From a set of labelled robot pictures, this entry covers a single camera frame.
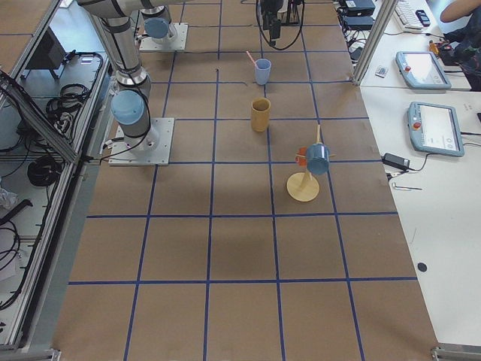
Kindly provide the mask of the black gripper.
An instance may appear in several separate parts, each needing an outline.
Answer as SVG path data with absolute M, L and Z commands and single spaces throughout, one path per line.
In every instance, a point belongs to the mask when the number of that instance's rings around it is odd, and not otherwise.
M 281 20 L 278 13 L 284 0 L 261 0 L 262 29 L 269 31 L 269 41 L 276 42 L 280 38 Z

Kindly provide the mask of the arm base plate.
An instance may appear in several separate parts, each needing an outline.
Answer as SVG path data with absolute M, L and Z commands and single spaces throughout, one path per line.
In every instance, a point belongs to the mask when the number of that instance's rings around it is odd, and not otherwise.
M 141 52 L 184 51 L 189 25 L 152 20 L 146 23 L 146 34 L 140 44 Z
M 151 128 L 140 145 L 140 140 L 127 137 L 126 140 L 114 142 L 111 148 L 113 156 L 107 160 L 112 166 L 147 166 L 168 165 L 171 143 L 174 134 L 173 117 L 154 117 Z

